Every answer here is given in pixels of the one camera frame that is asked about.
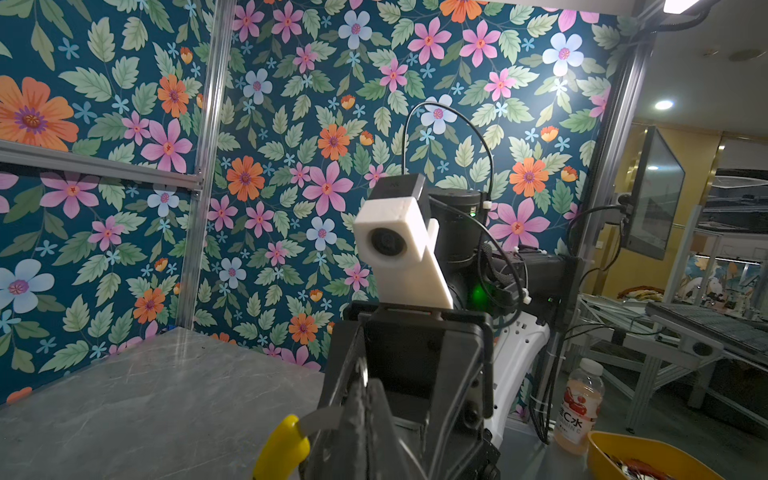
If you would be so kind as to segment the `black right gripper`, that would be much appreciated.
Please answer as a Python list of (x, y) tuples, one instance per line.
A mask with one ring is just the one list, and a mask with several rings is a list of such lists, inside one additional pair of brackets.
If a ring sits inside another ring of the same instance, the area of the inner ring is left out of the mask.
[(351, 303), (332, 335), (302, 479), (497, 479), (484, 313)]

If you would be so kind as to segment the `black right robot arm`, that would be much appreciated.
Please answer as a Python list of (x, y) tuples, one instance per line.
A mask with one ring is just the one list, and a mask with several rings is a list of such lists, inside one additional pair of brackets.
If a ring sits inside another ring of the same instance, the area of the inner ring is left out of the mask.
[(378, 185), (353, 231), (378, 287), (343, 312), (304, 479), (496, 479), (507, 415), (564, 316), (574, 259), (504, 250), (484, 192)]

